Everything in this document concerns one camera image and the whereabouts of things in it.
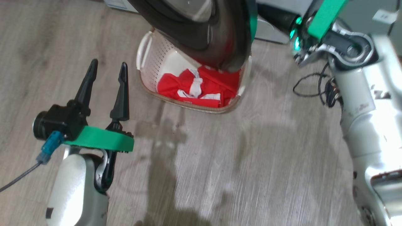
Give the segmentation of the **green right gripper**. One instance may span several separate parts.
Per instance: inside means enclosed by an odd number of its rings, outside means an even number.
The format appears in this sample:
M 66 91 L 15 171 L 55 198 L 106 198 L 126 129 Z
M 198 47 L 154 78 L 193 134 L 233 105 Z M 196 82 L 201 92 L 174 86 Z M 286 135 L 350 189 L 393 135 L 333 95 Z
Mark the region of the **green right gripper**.
M 324 0 L 313 17 L 307 29 L 307 33 L 321 40 L 347 3 L 347 0 Z

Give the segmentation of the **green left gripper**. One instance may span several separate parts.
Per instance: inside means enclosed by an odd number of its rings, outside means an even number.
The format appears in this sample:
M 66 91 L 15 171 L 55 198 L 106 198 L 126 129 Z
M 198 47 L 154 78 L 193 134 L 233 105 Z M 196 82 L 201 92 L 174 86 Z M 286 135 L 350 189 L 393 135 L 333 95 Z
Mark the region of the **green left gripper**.
M 91 61 L 75 98 L 68 101 L 67 107 L 71 117 L 90 116 L 89 103 L 92 86 L 97 77 L 98 63 L 97 59 Z M 85 126 L 76 140 L 64 142 L 65 145 L 103 152 L 102 163 L 95 168 L 94 185 L 99 192 L 106 192 L 112 185 L 117 153 L 130 153 L 134 148 L 132 133 L 124 131 L 121 124 L 122 121 L 130 119 L 129 75 L 126 62 L 121 65 L 118 82 L 119 90 L 110 112 L 111 122 L 106 130 Z

